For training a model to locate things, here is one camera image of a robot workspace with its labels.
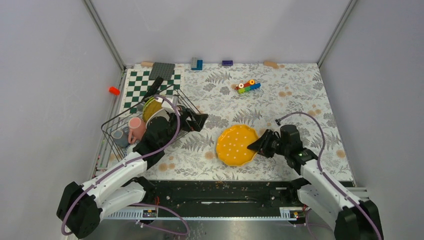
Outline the white plate teal rim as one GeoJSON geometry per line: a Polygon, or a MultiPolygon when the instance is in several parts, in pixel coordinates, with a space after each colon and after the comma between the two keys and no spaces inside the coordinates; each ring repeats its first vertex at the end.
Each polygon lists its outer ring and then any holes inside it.
{"type": "Polygon", "coordinates": [[[164,119],[167,122],[170,120],[169,113],[162,108],[161,110],[158,110],[156,113],[154,113],[146,122],[146,127],[148,128],[155,120],[161,120],[164,119]]]}

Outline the yellow dotted scalloped plate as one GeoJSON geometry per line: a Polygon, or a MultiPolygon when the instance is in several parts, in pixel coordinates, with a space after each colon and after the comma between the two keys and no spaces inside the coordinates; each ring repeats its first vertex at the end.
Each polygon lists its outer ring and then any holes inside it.
{"type": "Polygon", "coordinates": [[[218,137],[216,154],[219,160],[231,167],[241,167],[257,155],[248,146],[259,139],[256,130],[245,124],[233,125],[218,137]]]}

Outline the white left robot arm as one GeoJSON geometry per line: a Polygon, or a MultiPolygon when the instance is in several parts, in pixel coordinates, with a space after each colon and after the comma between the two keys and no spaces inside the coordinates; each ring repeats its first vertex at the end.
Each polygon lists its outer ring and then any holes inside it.
{"type": "Polygon", "coordinates": [[[110,214],[132,204],[148,206],[154,202],[155,192],[149,188],[149,181],[133,178],[153,167],[181,131],[199,132],[209,117],[183,106],[173,106],[164,113],[148,121],[139,117],[129,120],[130,135],[141,129],[132,151],[101,175],[82,184],[73,181],[64,188],[56,212],[64,236],[83,239],[110,214]]]}

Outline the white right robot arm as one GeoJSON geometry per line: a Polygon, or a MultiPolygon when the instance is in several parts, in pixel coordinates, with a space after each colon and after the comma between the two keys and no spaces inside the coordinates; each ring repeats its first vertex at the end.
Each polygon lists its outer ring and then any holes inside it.
{"type": "Polygon", "coordinates": [[[247,148],[267,158],[284,156],[300,176],[290,182],[287,201],[307,205],[333,230],[335,239],[384,238],[377,205],[361,199],[323,169],[319,157],[304,147],[296,126],[283,125],[279,132],[268,129],[247,148]]]}

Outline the green woven rim plate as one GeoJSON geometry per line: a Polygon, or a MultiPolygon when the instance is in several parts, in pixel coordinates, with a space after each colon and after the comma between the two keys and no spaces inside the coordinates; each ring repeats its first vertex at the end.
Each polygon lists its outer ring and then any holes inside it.
{"type": "Polygon", "coordinates": [[[142,119],[145,123],[159,110],[162,109],[162,102],[157,101],[154,97],[150,98],[142,109],[142,119]]]}

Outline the grey and blue brick stack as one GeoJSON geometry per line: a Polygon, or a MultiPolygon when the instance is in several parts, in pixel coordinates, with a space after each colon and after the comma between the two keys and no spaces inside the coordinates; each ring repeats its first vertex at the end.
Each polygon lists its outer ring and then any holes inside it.
{"type": "Polygon", "coordinates": [[[192,71],[201,71],[203,69],[203,60],[193,57],[191,59],[190,68],[192,71]]]}

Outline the grey studded baseplate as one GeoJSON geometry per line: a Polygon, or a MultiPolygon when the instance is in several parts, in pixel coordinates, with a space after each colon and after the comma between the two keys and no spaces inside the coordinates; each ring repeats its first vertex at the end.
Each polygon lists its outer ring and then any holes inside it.
{"type": "Polygon", "coordinates": [[[156,80],[158,77],[170,80],[175,66],[173,63],[154,62],[149,74],[149,80],[156,80]]]}

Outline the pink mug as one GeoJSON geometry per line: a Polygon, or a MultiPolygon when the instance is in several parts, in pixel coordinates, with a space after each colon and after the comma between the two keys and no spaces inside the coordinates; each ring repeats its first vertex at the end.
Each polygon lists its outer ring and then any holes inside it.
{"type": "Polygon", "coordinates": [[[136,141],[140,141],[146,132],[146,123],[139,117],[132,117],[128,121],[128,143],[134,144],[136,141]]]}

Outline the colourful toy brick car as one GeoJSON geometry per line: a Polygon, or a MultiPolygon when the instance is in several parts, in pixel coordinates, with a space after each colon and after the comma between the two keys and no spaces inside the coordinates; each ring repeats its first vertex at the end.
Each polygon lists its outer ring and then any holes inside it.
{"type": "Polygon", "coordinates": [[[255,79],[250,79],[245,83],[239,83],[234,89],[238,94],[249,92],[261,87],[261,83],[257,82],[255,79]]]}

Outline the purple toy brick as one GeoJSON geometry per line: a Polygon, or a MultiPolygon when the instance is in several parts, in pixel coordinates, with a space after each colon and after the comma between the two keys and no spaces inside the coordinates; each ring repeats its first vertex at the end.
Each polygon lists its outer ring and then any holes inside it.
{"type": "Polygon", "coordinates": [[[222,64],[223,66],[233,66],[233,65],[234,65],[234,62],[233,62],[232,60],[223,60],[223,61],[221,62],[221,64],[222,64]]]}

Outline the green white checkered board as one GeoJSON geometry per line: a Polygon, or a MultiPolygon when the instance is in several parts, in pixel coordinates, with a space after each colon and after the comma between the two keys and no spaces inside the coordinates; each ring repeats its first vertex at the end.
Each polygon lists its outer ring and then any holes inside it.
{"type": "MultiPolygon", "coordinates": [[[[149,79],[151,69],[149,68],[129,68],[126,71],[124,88],[121,94],[119,112],[126,115],[135,114],[137,109],[131,109],[139,103],[146,95],[154,80],[149,79]]],[[[160,95],[175,95],[178,90],[183,89],[184,73],[181,69],[175,69],[170,80],[164,80],[159,87],[160,95]]]]}

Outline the wooden block left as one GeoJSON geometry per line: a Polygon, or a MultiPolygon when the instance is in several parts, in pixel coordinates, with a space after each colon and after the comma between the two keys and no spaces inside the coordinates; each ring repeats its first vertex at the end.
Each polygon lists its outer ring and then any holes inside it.
{"type": "Polygon", "coordinates": [[[149,62],[149,61],[142,61],[142,62],[140,63],[140,65],[141,65],[142,67],[152,68],[152,67],[153,67],[153,65],[154,65],[154,63],[153,63],[153,62],[149,62]]]}

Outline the grey blue cup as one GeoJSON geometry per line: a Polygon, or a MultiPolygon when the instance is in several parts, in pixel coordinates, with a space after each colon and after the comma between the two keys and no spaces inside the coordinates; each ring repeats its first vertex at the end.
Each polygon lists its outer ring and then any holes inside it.
{"type": "Polygon", "coordinates": [[[114,143],[120,148],[127,148],[130,145],[128,141],[129,128],[127,126],[113,131],[111,136],[114,143]]]}

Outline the wooden block right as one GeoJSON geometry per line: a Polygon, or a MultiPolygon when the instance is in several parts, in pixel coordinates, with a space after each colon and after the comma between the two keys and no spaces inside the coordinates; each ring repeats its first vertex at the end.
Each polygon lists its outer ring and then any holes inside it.
{"type": "Polygon", "coordinates": [[[271,67],[273,69],[279,69],[280,68],[279,64],[274,62],[274,61],[265,60],[263,62],[263,65],[266,66],[266,67],[271,67]]]}

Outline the red small block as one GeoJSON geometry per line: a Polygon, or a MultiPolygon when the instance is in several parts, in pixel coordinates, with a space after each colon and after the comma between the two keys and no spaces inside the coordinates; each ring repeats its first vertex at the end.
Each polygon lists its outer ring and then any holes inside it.
{"type": "Polygon", "coordinates": [[[114,86],[109,87],[108,92],[114,96],[119,96],[121,91],[114,86]]]}

